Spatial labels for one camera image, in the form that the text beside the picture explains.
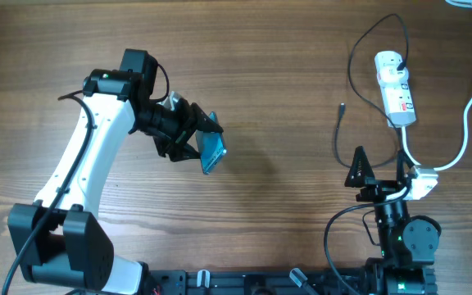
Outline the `blue Galaxy S25 smartphone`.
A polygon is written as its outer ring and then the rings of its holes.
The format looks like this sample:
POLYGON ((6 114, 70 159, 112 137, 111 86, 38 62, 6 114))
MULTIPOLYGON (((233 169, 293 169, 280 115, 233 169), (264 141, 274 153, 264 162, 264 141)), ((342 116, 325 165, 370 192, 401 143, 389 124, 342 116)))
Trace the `blue Galaxy S25 smartphone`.
MULTIPOLYGON (((208 116, 219 124, 215 112, 212 111, 208 116)), ((209 175, 220 160, 227 154, 227 147, 225 145, 223 133, 218 134, 196 131, 195 136, 198 151, 201 154, 200 162, 202 172, 205 175, 209 175)))

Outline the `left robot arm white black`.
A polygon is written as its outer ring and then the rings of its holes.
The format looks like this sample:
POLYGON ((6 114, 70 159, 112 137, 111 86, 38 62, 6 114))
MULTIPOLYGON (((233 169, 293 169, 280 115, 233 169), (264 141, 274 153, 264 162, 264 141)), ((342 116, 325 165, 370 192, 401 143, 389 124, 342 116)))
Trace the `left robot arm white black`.
POLYGON ((17 271, 32 283, 72 294, 178 294, 182 274, 152 273, 144 262, 115 253, 98 223, 102 190, 125 138, 142 132, 173 162, 199 160, 209 174, 226 155, 215 113, 173 91, 152 97, 162 65, 143 50, 125 51, 116 70, 96 69, 68 98, 79 120, 54 173, 30 204, 16 204, 7 220, 17 271))

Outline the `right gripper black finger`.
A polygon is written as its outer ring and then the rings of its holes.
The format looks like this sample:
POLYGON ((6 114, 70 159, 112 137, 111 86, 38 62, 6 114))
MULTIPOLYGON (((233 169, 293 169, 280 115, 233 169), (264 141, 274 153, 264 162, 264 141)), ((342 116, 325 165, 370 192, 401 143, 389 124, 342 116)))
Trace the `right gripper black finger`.
POLYGON ((365 149, 362 146, 358 146, 355 149, 352 164, 344 186, 349 188, 363 188, 370 185, 375 185, 374 172, 365 154, 365 149))
POLYGON ((400 149, 397 152, 397 172, 396 172, 396 181, 398 183, 403 183, 405 181, 407 155, 403 149, 400 149))

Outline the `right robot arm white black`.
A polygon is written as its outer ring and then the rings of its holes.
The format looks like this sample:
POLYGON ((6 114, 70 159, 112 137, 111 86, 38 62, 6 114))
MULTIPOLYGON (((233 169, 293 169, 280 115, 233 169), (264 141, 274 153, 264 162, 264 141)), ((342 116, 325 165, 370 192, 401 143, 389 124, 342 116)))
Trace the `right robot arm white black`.
POLYGON ((407 208, 437 184, 436 170, 414 164, 404 152, 397 156, 395 180, 376 179, 365 149, 355 149, 344 185, 359 188, 356 200, 374 207, 382 252, 361 268, 355 286, 359 294, 438 293, 432 265, 442 228, 428 216, 411 216, 407 208))

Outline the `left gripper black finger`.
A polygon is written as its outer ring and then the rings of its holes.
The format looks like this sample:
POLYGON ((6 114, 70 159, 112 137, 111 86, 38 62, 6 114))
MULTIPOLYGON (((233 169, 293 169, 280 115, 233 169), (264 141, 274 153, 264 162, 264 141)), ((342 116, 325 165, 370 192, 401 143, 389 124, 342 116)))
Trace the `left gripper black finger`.
POLYGON ((171 141, 169 147, 169 158, 171 161, 196 160, 201 157, 200 152, 196 151, 186 141, 171 141))
POLYGON ((223 128, 211 119, 197 103, 191 105, 193 111, 194 123, 193 127, 196 131, 202 131, 207 133, 218 133, 224 132, 223 128))

